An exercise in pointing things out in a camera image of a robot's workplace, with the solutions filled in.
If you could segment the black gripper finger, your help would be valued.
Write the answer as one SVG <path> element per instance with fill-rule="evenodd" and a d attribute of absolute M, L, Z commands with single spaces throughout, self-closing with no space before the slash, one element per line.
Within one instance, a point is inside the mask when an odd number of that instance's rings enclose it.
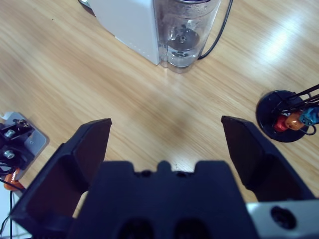
<path fill-rule="evenodd" d="M 222 116 L 230 158 L 242 184 L 260 202 L 314 200 L 279 150 L 250 121 Z"/>
<path fill-rule="evenodd" d="M 64 239 L 83 193 L 105 158 L 111 119 L 81 125 L 22 193 L 9 217 L 34 239 Z"/>

